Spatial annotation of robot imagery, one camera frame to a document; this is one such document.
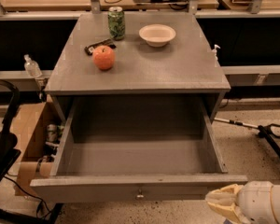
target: concrete floor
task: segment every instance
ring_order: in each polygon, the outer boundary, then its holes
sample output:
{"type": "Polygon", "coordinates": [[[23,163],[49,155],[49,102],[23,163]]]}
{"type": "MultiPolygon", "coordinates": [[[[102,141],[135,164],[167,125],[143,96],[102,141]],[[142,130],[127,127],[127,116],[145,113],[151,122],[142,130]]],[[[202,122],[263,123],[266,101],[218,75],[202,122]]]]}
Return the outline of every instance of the concrete floor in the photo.
{"type": "MultiPolygon", "coordinates": [[[[280,99],[224,100],[218,118],[235,119],[256,125],[280,124],[280,99]]],[[[231,175],[246,175],[249,181],[266,180],[280,184],[280,159],[258,131],[214,122],[213,129],[224,162],[231,175]]],[[[273,130],[280,135],[280,128],[273,130]]],[[[19,164],[10,170],[17,174],[19,164]]],[[[38,202],[15,197],[13,184],[0,184],[0,207],[34,216],[38,202]]],[[[156,224],[212,224],[223,223],[224,217],[212,212],[205,201],[69,203],[56,224],[156,223],[156,224]]]]}

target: open drawer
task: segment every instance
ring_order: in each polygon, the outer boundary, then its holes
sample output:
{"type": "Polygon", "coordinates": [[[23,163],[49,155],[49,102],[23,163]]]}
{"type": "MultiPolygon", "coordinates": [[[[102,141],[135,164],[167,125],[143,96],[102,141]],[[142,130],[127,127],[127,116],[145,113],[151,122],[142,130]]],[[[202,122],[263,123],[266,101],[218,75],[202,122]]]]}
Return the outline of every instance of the open drawer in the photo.
{"type": "Polygon", "coordinates": [[[50,178],[32,188],[56,203],[201,199],[244,183],[227,175],[197,94],[76,97],[50,178]]]}

